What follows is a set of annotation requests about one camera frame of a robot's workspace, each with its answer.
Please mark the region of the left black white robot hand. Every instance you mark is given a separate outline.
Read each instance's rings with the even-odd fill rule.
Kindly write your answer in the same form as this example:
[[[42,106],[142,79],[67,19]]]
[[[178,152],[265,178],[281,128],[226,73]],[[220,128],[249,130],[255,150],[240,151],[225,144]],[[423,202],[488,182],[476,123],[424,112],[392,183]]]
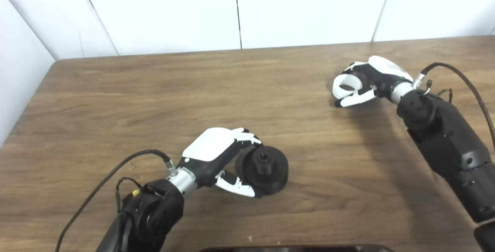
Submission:
[[[244,182],[225,167],[248,147],[263,146],[253,133],[239,127],[211,127],[197,137],[182,153],[177,173],[169,177],[184,199],[202,187],[216,186],[244,197],[261,198],[260,189]]]

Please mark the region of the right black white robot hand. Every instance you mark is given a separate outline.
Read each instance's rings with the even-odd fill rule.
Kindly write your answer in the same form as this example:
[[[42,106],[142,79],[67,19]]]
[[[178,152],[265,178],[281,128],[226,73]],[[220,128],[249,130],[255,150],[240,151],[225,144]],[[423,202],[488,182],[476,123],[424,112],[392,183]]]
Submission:
[[[387,98],[397,105],[413,89],[413,78],[408,72],[374,55],[367,62],[350,64],[334,79],[332,93],[336,98],[335,107],[344,108],[376,98]]]

